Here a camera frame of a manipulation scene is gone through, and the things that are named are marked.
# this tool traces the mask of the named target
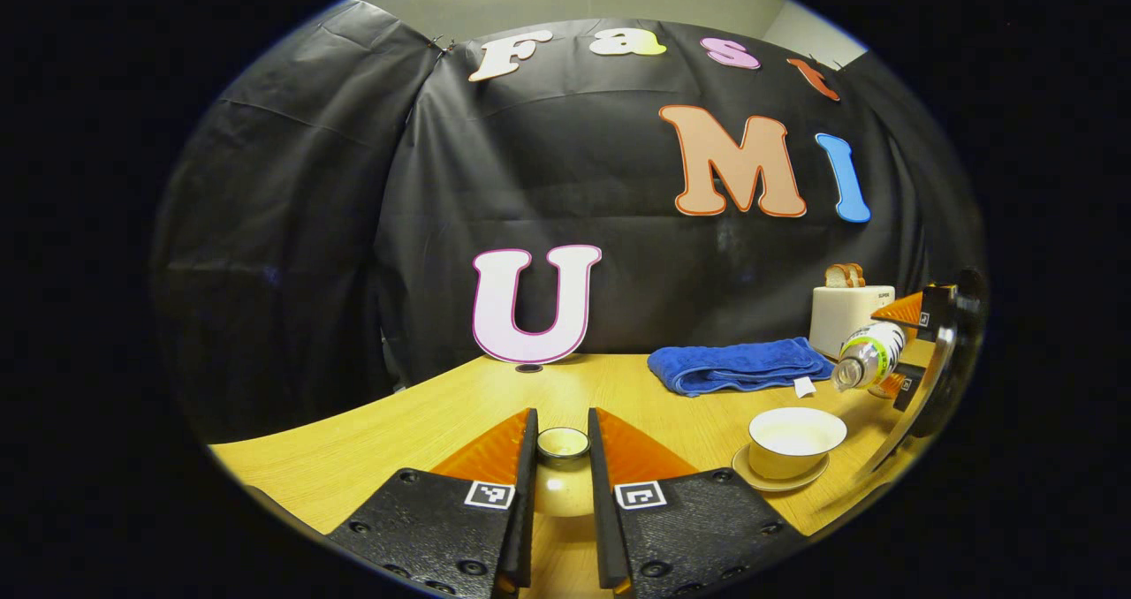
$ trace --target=plastic bottle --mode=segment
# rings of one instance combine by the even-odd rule
[[[849,333],[840,346],[840,362],[832,370],[832,383],[840,392],[879,385],[899,363],[905,345],[907,337],[893,322],[864,325]]]

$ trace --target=saucer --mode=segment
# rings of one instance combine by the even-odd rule
[[[795,488],[803,487],[809,483],[821,477],[829,467],[829,457],[824,454],[820,462],[812,469],[805,471],[804,474],[788,478],[788,479],[769,479],[754,472],[750,467],[750,445],[745,445],[734,454],[731,459],[731,468],[742,476],[742,479],[746,479],[746,484],[756,487],[758,491],[791,491]]]

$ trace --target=white bowl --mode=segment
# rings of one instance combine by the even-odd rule
[[[750,422],[750,467],[767,478],[793,478],[817,466],[847,436],[848,426],[827,410],[765,410]]]

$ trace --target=wooden table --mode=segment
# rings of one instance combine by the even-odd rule
[[[903,361],[925,366],[933,342],[913,340]],[[852,509],[910,461],[897,454],[879,469],[864,469],[884,446],[900,413],[891,401],[853,390],[837,393],[817,382],[817,393],[797,399],[792,387],[752,393],[723,391],[687,398],[665,389],[642,354],[575,354],[536,374],[483,357],[428,382],[295,429],[213,445],[242,483],[270,495],[299,520],[329,533],[397,469],[429,470],[442,459],[525,407],[536,407],[541,428],[585,431],[589,407],[603,407],[645,431],[700,470],[728,467],[750,442],[752,417],[775,407],[815,407],[837,415],[848,437],[832,450],[817,481],[763,497],[804,535],[813,535]],[[535,514],[534,588],[521,599],[602,598],[597,585],[593,519]]]

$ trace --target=orange letter m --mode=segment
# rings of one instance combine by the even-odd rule
[[[762,180],[758,207],[768,216],[800,217],[805,201],[785,149],[785,124],[751,115],[742,144],[735,144],[714,115],[701,107],[673,104],[662,107],[659,116],[674,125],[683,151],[684,191],[675,198],[675,208],[690,216],[723,212],[726,197],[715,191],[711,170],[718,173],[726,192],[746,212],[754,200],[754,189]]]

